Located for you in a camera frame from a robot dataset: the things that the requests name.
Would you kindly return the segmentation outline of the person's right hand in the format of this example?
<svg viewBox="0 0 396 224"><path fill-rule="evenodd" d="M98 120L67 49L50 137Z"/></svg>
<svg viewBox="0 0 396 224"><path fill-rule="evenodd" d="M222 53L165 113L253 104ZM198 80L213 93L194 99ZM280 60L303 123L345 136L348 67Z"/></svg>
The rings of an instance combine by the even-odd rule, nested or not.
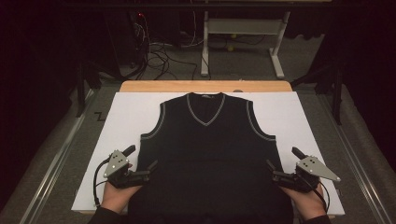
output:
<svg viewBox="0 0 396 224"><path fill-rule="evenodd" d="M316 190L312 190L307 193L283 187L281 187L281 189L293 200L303 221L327 214L325 211L325 205L321 200L321 197L323 196L323 189L321 186L318 186Z"/></svg>

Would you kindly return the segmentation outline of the dark equipment with red light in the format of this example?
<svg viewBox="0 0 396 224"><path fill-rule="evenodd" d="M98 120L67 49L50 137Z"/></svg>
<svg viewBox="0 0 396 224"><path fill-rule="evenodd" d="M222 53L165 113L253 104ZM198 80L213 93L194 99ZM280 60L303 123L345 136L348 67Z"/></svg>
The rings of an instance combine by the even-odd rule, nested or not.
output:
<svg viewBox="0 0 396 224"><path fill-rule="evenodd" d="M107 12L106 24L120 65L141 64L147 52L143 29L130 12Z"/></svg>

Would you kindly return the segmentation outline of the black metal stand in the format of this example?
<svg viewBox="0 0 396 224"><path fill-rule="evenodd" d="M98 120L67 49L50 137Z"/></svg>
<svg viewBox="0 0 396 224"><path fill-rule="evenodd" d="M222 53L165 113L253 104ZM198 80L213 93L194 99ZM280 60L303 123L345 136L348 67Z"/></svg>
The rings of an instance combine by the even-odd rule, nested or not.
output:
<svg viewBox="0 0 396 224"><path fill-rule="evenodd" d="M293 80L290 85L295 88L303 83L315 83L316 94L332 93L332 117L338 125L341 124L340 107L343 85L343 74L340 63L332 62L308 72Z"/></svg>
<svg viewBox="0 0 396 224"><path fill-rule="evenodd" d="M77 118L80 118L85 109L85 84L91 89L100 89L101 81L99 78L100 68L92 61L81 61L77 67L77 93L78 93L78 112Z"/></svg>

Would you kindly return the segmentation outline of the white paper sheet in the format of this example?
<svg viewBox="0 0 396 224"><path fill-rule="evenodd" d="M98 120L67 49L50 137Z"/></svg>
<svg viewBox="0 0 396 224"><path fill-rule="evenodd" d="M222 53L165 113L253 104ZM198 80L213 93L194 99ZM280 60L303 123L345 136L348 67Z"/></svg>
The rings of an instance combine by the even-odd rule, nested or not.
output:
<svg viewBox="0 0 396 224"><path fill-rule="evenodd" d="M160 103L179 95L178 92L118 92L115 95L71 207L73 211L86 215L95 211L92 181L98 164L116 149L139 147L140 135L150 132L159 119ZM293 172L298 161L291 152L293 147L323 159L296 92L236 92L234 96L252 101L262 130L276 136L285 172Z"/></svg>

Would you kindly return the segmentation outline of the metal floor rail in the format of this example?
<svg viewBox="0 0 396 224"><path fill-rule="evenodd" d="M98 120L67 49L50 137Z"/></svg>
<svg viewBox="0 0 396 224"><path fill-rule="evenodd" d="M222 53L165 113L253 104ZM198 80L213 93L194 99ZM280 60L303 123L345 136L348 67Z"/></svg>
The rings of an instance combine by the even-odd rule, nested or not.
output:
<svg viewBox="0 0 396 224"><path fill-rule="evenodd" d="M19 224L36 224L57 179L64 168L74 139L85 119L95 91L88 89L82 94L84 106L78 115L78 93L72 91L72 105L50 132L31 161L21 186L28 193L28 203Z"/></svg>
<svg viewBox="0 0 396 224"><path fill-rule="evenodd" d="M333 117L331 105L328 102L327 97L324 95L319 95L318 100L320 101L321 106L326 111L327 116L330 118L332 126L334 127L338 138L342 143L341 149L346 155L347 165L355 176L359 188L365 198L365 201L368 203L376 222L378 224L395 224L395 222L391 220L390 214L387 211L385 204L381 201L373 181L370 179L370 177L364 170L362 163L359 161L358 155L355 152L354 147L347 139L347 135L342 125L339 124Z"/></svg>

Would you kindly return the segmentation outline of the white metal desk frame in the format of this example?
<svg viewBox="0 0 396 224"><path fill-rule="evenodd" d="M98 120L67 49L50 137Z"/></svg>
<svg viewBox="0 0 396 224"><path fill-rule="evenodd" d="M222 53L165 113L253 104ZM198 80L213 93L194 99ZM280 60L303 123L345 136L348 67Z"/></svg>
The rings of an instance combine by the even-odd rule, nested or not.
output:
<svg viewBox="0 0 396 224"><path fill-rule="evenodd" d="M268 49L272 65L278 79L285 77L278 51L282 43L289 22L290 12L284 13L279 20L253 20L253 19L210 19L206 11L204 15L203 50L201 59L201 75L209 75L209 50L208 37L210 35L275 35L276 44Z"/></svg>

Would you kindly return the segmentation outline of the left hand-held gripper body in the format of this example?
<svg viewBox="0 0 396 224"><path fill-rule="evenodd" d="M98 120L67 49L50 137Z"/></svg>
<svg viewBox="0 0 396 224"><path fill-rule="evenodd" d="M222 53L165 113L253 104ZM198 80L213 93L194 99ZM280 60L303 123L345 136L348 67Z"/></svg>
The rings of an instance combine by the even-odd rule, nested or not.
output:
<svg viewBox="0 0 396 224"><path fill-rule="evenodd" d="M110 156L104 178L117 189L143 186L149 182L150 171L133 172L130 161L123 151L115 150Z"/></svg>

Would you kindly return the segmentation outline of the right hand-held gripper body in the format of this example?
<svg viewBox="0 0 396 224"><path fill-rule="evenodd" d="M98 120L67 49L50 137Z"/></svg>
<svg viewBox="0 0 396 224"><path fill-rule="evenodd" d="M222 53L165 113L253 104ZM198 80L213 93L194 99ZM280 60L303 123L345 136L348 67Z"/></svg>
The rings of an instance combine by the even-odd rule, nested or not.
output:
<svg viewBox="0 0 396 224"><path fill-rule="evenodd" d="M295 172L292 174L272 171L272 179L275 184L299 192L309 192L316 189L321 178L336 182L341 180L338 175L313 156L297 161Z"/></svg>

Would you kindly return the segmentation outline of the person's left hand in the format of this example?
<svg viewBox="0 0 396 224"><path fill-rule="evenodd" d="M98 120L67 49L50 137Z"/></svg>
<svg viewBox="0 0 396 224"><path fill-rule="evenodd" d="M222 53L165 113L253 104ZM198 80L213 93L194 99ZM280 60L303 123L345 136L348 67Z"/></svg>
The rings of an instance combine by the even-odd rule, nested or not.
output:
<svg viewBox="0 0 396 224"><path fill-rule="evenodd" d="M141 189L141 186L127 189L117 189L110 183L105 183L101 206L120 214L129 200Z"/></svg>

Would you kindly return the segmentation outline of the black knitted vest grey trim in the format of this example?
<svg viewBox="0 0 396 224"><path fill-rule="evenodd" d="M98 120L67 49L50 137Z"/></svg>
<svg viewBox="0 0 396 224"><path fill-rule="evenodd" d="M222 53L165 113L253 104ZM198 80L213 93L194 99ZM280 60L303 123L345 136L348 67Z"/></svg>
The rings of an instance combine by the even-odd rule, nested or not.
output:
<svg viewBox="0 0 396 224"><path fill-rule="evenodd" d="M280 164L276 139L252 102L188 93L160 109L137 164L157 167L129 201L129 224L292 224L290 198L267 168Z"/></svg>

